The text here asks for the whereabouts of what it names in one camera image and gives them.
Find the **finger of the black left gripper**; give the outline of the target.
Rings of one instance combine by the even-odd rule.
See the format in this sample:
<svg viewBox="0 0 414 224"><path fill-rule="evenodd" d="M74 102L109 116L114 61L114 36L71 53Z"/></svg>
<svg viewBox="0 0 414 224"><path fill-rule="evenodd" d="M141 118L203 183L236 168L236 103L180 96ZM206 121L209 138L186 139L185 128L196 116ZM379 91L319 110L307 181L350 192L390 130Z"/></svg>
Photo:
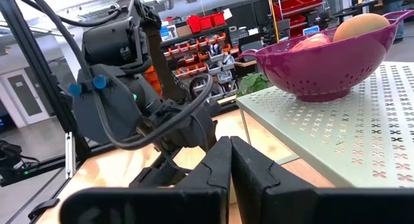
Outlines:
<svg viewBox="0 0 414 224"><path fill-rule="evenodd" d="M180 169L160 154L155 162L142 169L130 182L129 188L159 187L178 184L191 170Z"/></svg>

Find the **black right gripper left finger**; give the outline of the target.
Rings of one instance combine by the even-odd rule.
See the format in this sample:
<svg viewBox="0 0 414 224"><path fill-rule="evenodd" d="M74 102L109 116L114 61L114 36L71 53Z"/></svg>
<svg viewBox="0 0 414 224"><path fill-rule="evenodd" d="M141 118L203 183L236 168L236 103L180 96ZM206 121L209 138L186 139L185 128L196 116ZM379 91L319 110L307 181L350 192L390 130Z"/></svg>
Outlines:
<svg viewBox="0 0 414 224"><path fill-rule="evenodd" d="M231 140L221 137L175 187L83 189L63 202L60 223L227 223L231 164Z"/></svg>

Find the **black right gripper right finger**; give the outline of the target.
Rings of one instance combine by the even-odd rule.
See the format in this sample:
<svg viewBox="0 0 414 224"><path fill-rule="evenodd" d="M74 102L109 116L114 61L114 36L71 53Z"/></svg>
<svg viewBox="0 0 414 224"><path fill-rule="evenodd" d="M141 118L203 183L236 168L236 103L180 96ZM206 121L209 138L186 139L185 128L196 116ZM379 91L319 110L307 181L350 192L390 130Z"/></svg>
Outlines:
<svg viewBox="0 0 414 224"><path fill-rule="evenodd" d="M413 224L411 188L318 188L243 139L230 140L243 223Z"/></svg>

